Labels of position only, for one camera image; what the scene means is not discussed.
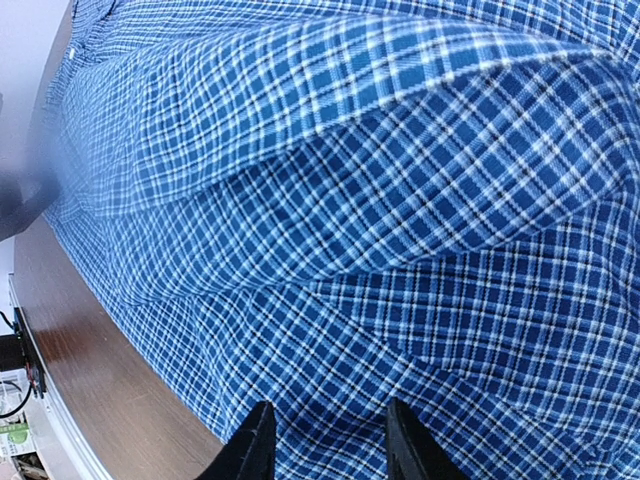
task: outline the black cable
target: black cable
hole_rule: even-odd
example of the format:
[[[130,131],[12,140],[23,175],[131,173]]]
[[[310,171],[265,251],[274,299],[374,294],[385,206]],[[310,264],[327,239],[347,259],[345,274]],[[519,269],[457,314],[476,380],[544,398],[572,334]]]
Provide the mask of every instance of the black cable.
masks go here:
[[[22,389],[13,382],[0,380],[0,383],[4,383],[5,385],[11,385],[12,387],[17,388],[20,392],[22,392]],[[7,418],[11,418],[14,415],[17,415],[18,413],[20,413],[20,411],[24,408],[24,406],[29,401],[29,397],[31,396],[32,391],[33,391],[33,385],[29,383],[29,391],[27,392],[27,396],[24,397],[24,400],[22,401],[22,403],[18,405],[15,409],[13,409],[11,412],[0,415],[0,420],[6,420]]]
[[[4,314],[4,312],[0,311],[0,316],[2,316],[2,319],[4,320],[4,323],[6,323],[7,326],[11,329],[11,331],[13,331],[13,324],[9,321],[9,319]]]

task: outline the black object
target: black object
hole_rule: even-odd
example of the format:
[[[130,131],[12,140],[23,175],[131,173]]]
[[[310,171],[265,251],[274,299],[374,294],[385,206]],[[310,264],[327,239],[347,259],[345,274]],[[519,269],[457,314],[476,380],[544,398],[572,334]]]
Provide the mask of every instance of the black object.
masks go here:
[[[0,176],[0,242],[24,232],[58,197],[60,188],[53,175],[35,180],[40,190],[23,201],[18,177]]]
[[[3,335],[0,337],[0,372],[20,370],[26,365],[22,342],[17,335]]]
[[[4,313],[1,316],[7,321]],[[13,328],[14,334],[0,337],[0,372],[26,369],[31,389],[37,397],[43,398],[47,386],[40,357],[20,309],[14,308],[13,316],[13,324],[7,323]]]
[[[260,402],[197,480],[274,480],[275,458],[273,405]]]
[[[469,480],[397,398],[387,411],[386,436],[389,480]]]

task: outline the plaid fabric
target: plaid fabric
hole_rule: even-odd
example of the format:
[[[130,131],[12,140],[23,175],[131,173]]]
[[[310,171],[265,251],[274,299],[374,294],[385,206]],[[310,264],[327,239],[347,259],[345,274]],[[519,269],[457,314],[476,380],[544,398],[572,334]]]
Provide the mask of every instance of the plaid fabric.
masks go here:
[[[78,1],[48,219],[223,440],[384,478],[409,403],[471,478],[640,478],[636,7]]]

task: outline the blue plaid shirt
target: blue plaid shirt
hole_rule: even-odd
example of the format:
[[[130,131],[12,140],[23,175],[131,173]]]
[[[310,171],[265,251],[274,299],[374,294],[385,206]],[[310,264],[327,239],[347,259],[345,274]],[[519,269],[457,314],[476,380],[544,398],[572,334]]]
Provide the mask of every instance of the blue plaid shirt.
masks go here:
[[[637,480],[637,8],[79,0],[48,219],[278,478],[384,478],[398,396],[471,478]]]

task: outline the white wall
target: white wall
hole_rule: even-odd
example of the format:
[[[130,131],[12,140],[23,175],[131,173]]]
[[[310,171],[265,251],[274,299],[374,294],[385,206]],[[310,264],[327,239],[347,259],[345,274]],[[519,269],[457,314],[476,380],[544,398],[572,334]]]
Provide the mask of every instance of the white wall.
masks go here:
[[[40,77],[69,0],[0,0],[0,172],[20,167]],[[0,244],[0,309],[8,312],[13,242]],[[0,334],[4,332],[0,322]]]

